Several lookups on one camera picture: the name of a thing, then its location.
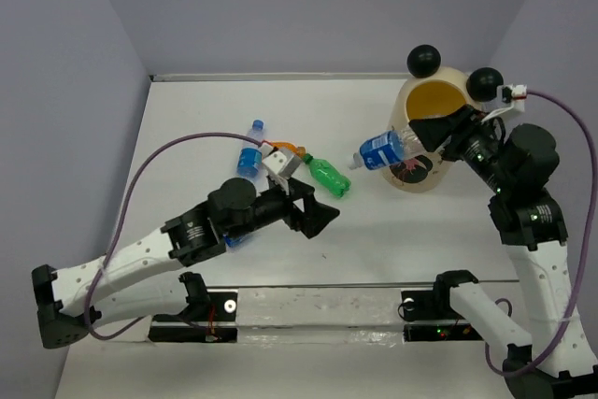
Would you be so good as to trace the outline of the green plastic bottle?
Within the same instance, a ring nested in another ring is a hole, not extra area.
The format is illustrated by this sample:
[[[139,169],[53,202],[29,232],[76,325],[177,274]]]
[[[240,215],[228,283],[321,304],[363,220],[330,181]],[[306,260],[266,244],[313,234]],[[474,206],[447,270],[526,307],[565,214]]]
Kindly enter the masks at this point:
[[[310,153],[303,157],[308,171],[322,187],[337,198],[342,198],[350,189],[351,181],[341,174],[331,163],[314,158]]]

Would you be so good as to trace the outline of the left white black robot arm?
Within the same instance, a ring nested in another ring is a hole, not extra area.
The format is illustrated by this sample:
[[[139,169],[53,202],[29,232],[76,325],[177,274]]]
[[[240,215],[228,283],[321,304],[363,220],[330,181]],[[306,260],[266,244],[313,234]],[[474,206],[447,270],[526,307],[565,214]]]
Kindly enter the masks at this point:
[[[93,261],[32,272],[36,317],[45,349],[70,346],[114,321],[171,315],[199,321],[216,311],[203,278],[191,267],[225,253],[225,237],[250,235],[283,221],[307,238],[339,216],[319,202],[313,187],[290,179],[257,192],[230,178],[205,202],[167,221],[132,245]]]

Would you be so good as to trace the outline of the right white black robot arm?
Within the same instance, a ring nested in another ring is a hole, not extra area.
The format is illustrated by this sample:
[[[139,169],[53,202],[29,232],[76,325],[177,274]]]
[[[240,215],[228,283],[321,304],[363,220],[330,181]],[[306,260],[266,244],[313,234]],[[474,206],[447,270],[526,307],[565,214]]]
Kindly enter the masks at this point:
[[[524,123],[506,132],[501,117],[464,106],[409,123],[422,146],[467,164],[492,190],[491,220],[513,264],[530,328],[519,327],[467,270],[436,276],[433,287],[403,294],[406,321],[463,319],[505,358],[498,376],[515,398],[594,398],[597,357],[584,336],[567,268],[568,233],[548,192],[559,164],[556,141]]]

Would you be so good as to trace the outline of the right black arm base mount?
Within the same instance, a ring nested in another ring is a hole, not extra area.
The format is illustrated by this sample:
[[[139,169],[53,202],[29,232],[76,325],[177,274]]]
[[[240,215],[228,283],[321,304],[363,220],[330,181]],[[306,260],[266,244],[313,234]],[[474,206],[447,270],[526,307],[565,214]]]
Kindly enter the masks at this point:
[[[481,341],[480,334],[451,308],[439,306],[432,290],[401,291],[397,307],[406,343]]]

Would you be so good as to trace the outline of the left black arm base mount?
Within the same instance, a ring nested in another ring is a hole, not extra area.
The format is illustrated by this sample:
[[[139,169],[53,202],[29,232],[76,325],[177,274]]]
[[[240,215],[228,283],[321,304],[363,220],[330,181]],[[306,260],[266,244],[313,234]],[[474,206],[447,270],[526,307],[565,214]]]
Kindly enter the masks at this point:
[[[238,290],[211,289],[210,303],[194,316],[156,315],[151,319],[148,340],[153,343],[236,343]]]

